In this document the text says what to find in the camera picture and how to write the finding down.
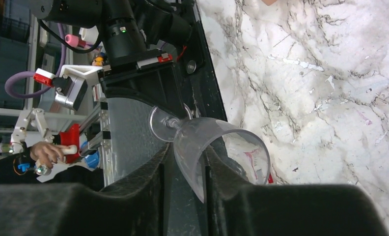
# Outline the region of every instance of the white marble countertop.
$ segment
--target white marble countertop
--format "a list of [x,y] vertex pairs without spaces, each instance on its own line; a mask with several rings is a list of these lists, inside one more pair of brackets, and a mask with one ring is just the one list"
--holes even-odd
[[232,124],[277,183],[348,183],[389,229],[389,0],[197,0]]

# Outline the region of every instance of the clear plastic wine glass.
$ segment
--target clear plastic wine glass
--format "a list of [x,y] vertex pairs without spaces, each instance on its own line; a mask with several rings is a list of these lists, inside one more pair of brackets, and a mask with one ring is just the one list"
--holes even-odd
[[193,118],[187,106],[186,111],[188,118],[180,120],[154,107],[149,116],[149,127],[156,138],[173,142],[179,169],[202,202],[203,177],[199,159],[206,147],[221,137],[228,157],[221,157],[223,163],[253,184],[268,182],[270,156],[258,136],[223,120]]

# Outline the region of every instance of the robotic hand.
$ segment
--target robotic hand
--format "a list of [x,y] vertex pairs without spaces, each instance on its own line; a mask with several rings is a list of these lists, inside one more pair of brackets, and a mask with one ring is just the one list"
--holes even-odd
[[[103,42],[109,62],[97,73],[106,98],[131,98],[158,106],[178,118],[186,117],[179,88],[181,75],[177,75],[171,55],[159,49],[147,50],[148,45],[157,44],[160,39],[181,47],[191,37],[192,27],[174,13],[169,3],[30,0],[29,6],[40,22],[54,21],[81,28],[97,26],[97,41]],[[76,110],[87,85],[83,80],[66,81],[67,75],[62,78],[65,80],[55,81],[61,84],[57,87],[56,101]]]
[[[30,160],[26,158],[29,156],[26,145],[27,129],[31,125],[38,129],[41,135],[41,139],[48,143],[53,143],[55,137],[51,134],[51,131],[45,120],[45,112],[42,109],[23,110],[18,117],[15,125],[14,132],[11,135],[11,149],[10,153],[19,154],[17,167],[22,172],[32,170],[38,175],[48,175],[51,169],[42,165],[39,160],[35,163],[35,167],[30,167]],[[62,149],[63,154],[67,156],[66,163],[72,163],[79,158],[78,145],[79,145],[79,125],[74,124],[67,132],[59,133],[60,143],[69,146],[69,149]]]

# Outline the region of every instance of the gray panel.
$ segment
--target gray panel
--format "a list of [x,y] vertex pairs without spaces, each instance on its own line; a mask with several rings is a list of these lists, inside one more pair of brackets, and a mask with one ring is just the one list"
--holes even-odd
[[[5,92],[6,80],[15,73],[25,71],[28,62],[28,44],[0,37],[0,107],[22,109],[24,101],[10,97]],[[25,92],[26,81],[16,83],[14,90],[17,93]]]
[[110,98],[108,108],[113,175],[117,181],[150,160],[164,142],[154,138],[148,128],[151,106],[127,98]]
[[4,16],[15,21],[29,24],[30,13],[26,0],[5,0]]
[[[150,160],[164,142],[154,138],[148,128],[151,106],[127,98],[110,98],[108,109],[111,120],[113,174],[114,180],[117,181]],[[168,235],[200,235],[195,197],[174,162]]]

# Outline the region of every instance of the glass stem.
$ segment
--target glass stem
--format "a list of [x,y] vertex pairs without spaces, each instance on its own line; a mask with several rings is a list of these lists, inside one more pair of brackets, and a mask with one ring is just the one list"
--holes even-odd
[[175,129],[179,129],[181,127],[180,120],[177,118],[168,119],[167,126]]

